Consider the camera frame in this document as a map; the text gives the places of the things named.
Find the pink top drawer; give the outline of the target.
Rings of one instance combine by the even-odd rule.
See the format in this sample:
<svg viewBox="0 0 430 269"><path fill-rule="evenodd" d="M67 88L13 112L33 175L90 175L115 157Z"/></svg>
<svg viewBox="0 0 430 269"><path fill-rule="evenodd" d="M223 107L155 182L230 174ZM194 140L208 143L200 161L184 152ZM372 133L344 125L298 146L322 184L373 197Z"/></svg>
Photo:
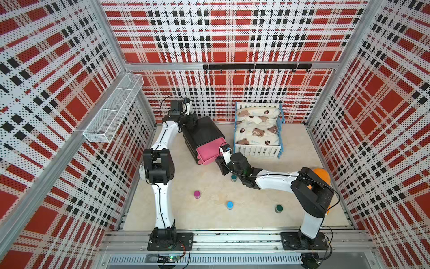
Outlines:
<svg viewBox="0 0 430 269"><path fill-rule="evenodd" d="M197 152L197 164L208 165L214 162L219 156L219 148L226 142L225 138L220 137L211 142L205 143L202 146L196 148Z"/></svg>

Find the black pink drawer cabinet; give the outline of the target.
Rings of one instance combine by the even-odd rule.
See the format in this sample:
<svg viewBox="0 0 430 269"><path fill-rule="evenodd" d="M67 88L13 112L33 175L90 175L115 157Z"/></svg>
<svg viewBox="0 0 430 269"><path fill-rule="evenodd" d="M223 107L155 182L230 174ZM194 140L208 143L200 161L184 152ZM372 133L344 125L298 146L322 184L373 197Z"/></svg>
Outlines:
<svg viewBox="0 0 430 269"><path fill-rule="evenodd" d="M217 138L223 137L224 134L216 126L210 117L204 117L197 120L196 126L192 130L182 128L185 143L197 163L196 148L205 143L211 142Z"/></svg>

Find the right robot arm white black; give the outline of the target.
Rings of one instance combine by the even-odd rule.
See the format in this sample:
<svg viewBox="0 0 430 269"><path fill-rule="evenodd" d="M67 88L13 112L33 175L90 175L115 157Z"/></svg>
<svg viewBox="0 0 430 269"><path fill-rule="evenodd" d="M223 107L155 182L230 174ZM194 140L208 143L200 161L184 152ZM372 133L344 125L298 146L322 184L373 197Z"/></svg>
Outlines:
<svg viewBox="0 0 430 269"><path fill-rule="evenodd" d="M237 176L242 184L252 189L274 189L293 193L305 211L296 235L281 234L285 250L328 249L328 240L320 231L336 191L310 168L298 172L278 173L252 167L241 153L222 153L216 163L223 175Z"/></svg>

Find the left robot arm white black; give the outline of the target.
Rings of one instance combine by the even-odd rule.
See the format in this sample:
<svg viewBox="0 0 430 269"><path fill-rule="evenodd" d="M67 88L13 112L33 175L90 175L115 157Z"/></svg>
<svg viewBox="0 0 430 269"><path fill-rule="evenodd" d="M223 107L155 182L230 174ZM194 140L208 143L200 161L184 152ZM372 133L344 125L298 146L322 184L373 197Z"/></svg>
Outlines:
<svg viewBox="0 0 430 269"><path fill-rule="evenodd" d="M193 128L197 116L192 114L168 115L163 119L161 132L143 152L139 168L140 179L151 186L155 197L156 222L150 234L148 251L171 251L178 244L175 218L171 206L171 186L175 166L169 148L184 126Z"/></svg>

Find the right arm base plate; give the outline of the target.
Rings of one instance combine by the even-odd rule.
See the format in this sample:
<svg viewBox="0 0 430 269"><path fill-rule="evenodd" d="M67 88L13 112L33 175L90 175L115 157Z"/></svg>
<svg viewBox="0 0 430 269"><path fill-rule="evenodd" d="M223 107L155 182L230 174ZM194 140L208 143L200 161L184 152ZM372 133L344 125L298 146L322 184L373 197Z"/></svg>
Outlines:
<svg viewBox="0 0 430 269"><path fill-rule="evenodd" d="M314 239L301 234L300 231L282 232L280 235L284 250L322 251L328 247L328 241L322 232L318 232Z"/></svg>

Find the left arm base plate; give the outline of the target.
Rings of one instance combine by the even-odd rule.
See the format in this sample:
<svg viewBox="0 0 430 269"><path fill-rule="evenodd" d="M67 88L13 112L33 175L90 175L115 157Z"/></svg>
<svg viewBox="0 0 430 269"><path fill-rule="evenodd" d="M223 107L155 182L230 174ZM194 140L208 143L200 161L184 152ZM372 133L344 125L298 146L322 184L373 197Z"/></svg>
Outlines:
<svg viewBox="0 0 430 269"><path fill-rule="evenodd" d="M174 235L155 236L150 235L147 250L150 252L160 251L191 251L193 247L193 233L176 233Z"/></svg>

